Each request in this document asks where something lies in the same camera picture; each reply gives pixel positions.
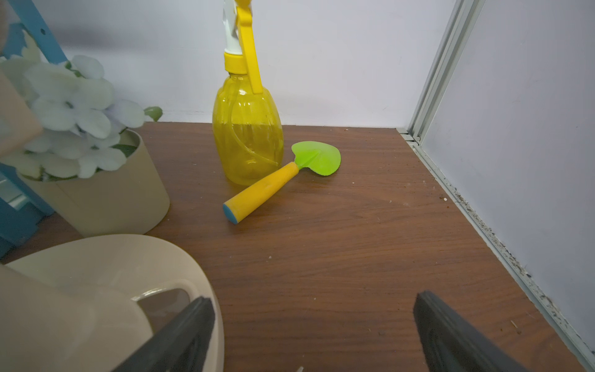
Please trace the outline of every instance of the spray nozzle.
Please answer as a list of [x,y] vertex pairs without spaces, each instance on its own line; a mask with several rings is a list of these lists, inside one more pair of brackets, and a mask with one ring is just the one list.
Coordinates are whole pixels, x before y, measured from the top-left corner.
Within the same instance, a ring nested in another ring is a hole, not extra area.
[[260,94],[262,82],[256,59],[250,2],[251,0],[224,0],[223,24],[227,33],[226,68],[229,67],[235,71],[245,70],[250,78],[252,92]]

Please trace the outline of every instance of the yellow handle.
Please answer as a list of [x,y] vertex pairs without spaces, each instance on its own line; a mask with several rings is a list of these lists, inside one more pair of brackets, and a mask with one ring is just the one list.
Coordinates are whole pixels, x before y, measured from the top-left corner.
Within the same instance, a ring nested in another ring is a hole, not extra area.
[[227,219],[234,224],[242,221],[279,191],[298,172],[298,165],[291,162],[229,199],[223,203],[223,211]]
[[246,58],[246,67],[248,68],[248,78],[252,86],[252,93],[262,93],[262,82],[260,70],[258,70],[258,60],[256,59],[256,47],[254,45],[254,33],[252,32],[252,11],[250,10],[250,1],[237,1],[237,29],[240,33],[240,45],[242,53]]

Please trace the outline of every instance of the white wall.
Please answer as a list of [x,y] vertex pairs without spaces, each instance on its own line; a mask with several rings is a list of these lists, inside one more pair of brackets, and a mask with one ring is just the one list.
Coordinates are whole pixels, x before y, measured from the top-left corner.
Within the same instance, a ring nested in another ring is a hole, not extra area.
[[486,1],[422,146],[592,348],[594,142],[595,2]]
[[[455,0],[255,0],[263,84],[284,124],[407,127]],[[222,0],[36,0],[67,56],[100,60],[164,120],[211,122]]]

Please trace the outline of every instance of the toy garden trowel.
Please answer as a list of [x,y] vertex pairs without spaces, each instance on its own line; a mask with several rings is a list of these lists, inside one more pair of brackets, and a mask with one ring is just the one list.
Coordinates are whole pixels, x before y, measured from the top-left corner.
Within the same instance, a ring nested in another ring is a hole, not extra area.
[[339,169],[341,153],[335,146],[322,142],[304,141],[292,146],[295,161],[269,174],[254,185],[223,203],[228,220],[237,224],[254,212],[292,179],[300,169],[310,168],[321,176],[330,176]]

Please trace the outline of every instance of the beige flower pot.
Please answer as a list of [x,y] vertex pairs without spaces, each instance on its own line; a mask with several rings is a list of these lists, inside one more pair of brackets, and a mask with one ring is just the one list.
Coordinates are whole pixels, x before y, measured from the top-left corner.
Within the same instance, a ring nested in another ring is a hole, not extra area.
[[144,234],[165,217],[170,198],[140,136],[126,130],[121,137],[137,149],[117,171],[55,182],[21,179],[84,237]]

